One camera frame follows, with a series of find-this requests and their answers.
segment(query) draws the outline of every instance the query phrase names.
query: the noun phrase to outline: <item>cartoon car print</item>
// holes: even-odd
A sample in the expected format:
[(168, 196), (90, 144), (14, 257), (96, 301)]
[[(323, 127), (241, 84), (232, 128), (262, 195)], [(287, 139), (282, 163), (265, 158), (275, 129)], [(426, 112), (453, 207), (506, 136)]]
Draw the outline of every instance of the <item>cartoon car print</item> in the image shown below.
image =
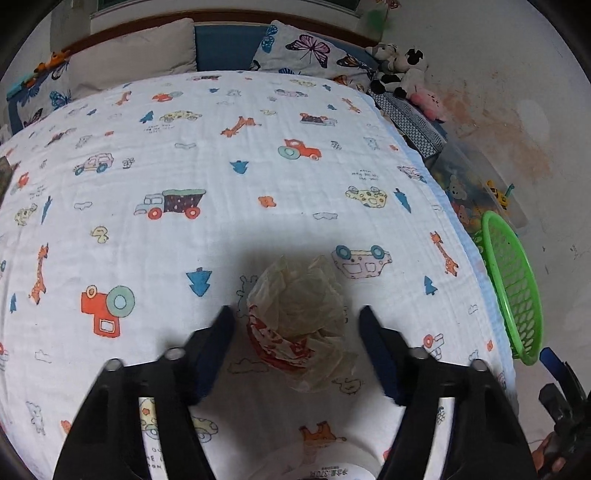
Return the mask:
[(353, 280), (378, 277), (385, 265), (392, 263), (390, 253), (379, 245), (370, 250), (349, 250), (344, 245), (337, 245), (332, 258), (345, 277)]
[(304, 92), (293, 92), (289, 90), (284, 90), (283, 88), (278, 88), (275, 90), (277, 95), (281, 95), (283, 97), (307, 97), (308, 94)]
[(435, 360), (441, 360), (441, 346), (444, 343), (445, 341), (443, 340), (442, 333), (436, 335), (435, 337), (431, 334), (425, 335), (425, 338), (423, 339), (423, 346), (425, 347), (425, 350), (433, 355)]
[(184, 213), (190, 220), (195, 220), (201, 213), (197, 206), (201, 197), (205, 195), (203, 189), (164, 190), (162, 193), (146, 195), (134, 215), (147, 214), (150, 220), (158, 220), (163, 213)]
[(279, 155), (288, 160), (297, 160), (302, 155), (308, 157), (311, 160), (319, 160), (322, 157), (322, 153), (317, 148), (309, 148), (304, 145), (301, 140), (292, 138), (291, 140), (285, 139), (285, 147), (281, 146), (277, 149)]
[[(200, 419), (191, 415), (193, 427), (201, 443), (207, 443), (219, 430), (217, 424), (208, 419)], [(139, 405), (139, 425), (142, 432), (154, 440), (158, 440), (158, 422), (156, 420), (156, 402), (153, 398), (145, 398)]]
[(423, 175), (421, 175), (421, 173), (415, 167), (401, 166), (398, 167), (398, 169), (406, 174), (406, 176), (411, 180), (419, 180), (423, 183), (427, 183), (425, 177), (423, 177)]
[(290, 82), (297, 83), (298, 85), (300, 85), (302, 87), (315, 87), (316, 86), (315, 83), (308, 82), (306, 80), (293, 79), (293, 80), (290, 80)]
[(203, 115), (201, 115), (200, 113), (193, 113), (189, 112), (188, 110), (177, 110), (176, 112), (167, 113), (166, 115), (161, 116), (160, 119), (163, 122), (170, 123), (173, 120), (179, 118), (185, 118), (187, 120), (195, 121), (197, 120), (197, 118), (201, 116)]
[(377, 187), (371, 187), (369, 190), (358, 190), (351, 186), (345, 192), (347, 198), (359, 200), (364, 206), (369, 208), (383, 208), (386, 205), (388, 195)]
[(94, 170), (97, 173), (103, 173), (107, 168), (110, 168), (113, 165), (114, 161), (113, 155), (110, 153), (99, 153), (97, 155), (92, 155), (82, 165), (75, 166), (73, 171), (75, 175), (80, 175), (83, 172), (90, 170)]
[(32, 203), (29, 208), (21, 208), (14, 216), (14, 220), (16, 221), (18, 226), (26, 226), (27, 220), (29, 220), (29, 217), (36, 211), (37, 204)]
[(200, 77), (193, 77), (191, 80), (198, 82), (199, 80), (214, 80), (217, 82), (217, 79), (220, 78), (221, 75), (201, 75)]
[(300, 122), (303, 124), (325, 125), (329, 127), (334, 127), (336, 125), (336, 120), (334, 118), (328, 118), (327, 116), (314, 116), (307, 113), (300, 113), (300, 115)]

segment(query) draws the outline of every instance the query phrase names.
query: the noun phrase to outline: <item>butterfly pillow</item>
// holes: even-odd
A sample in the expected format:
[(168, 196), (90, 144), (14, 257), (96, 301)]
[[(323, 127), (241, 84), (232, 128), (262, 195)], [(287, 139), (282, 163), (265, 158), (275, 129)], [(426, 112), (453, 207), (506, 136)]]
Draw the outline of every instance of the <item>butterfly pillow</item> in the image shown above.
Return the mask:
[(335, 82), (365, 92), (374, 72), (365, 63), (331, 42), (273, 20), (255, 57), (252, 69), (295, 73)]

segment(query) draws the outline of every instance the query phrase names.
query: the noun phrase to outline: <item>red tractor print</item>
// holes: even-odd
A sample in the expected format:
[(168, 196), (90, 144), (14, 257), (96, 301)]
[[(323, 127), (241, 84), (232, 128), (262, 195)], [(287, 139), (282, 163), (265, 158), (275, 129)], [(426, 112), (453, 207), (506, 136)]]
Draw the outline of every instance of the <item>red tractor print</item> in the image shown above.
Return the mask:
[(279, 155), (288, 160), (296, 160), (301, 156), (308, 157), (311, 160), (319, 160), (322, 156), (322, 153), (317, 148), (306, 147), (304, 142), (295, 139), (285, 139), (285, 147), (279, 147), (277, 151)]

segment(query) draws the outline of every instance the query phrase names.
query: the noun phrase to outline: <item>beige pillow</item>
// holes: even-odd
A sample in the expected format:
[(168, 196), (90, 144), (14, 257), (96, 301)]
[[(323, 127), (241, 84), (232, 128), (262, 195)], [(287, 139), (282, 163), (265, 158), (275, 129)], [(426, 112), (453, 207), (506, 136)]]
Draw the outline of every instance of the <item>beige pillow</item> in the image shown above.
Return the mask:
[(196, 54), (191, 18), (108, 40), (72, 55), (72, 99), (135, 80), (195, 72)]

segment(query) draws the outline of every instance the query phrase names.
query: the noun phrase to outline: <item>pink plush toy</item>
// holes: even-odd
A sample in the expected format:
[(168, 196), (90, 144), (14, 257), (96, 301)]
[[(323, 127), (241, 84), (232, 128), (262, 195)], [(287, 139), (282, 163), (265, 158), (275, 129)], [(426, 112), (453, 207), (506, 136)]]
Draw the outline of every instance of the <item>pink plush toy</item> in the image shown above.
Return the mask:
[(425, 88), (420, 88), (417, 93), (410, 96), (410, 101), (413, 105), (419, 107), (423, 114), (431, 121), (439, 120), (440, 122), (447, 121), (445, 109), (443, 105), (433, 92)]

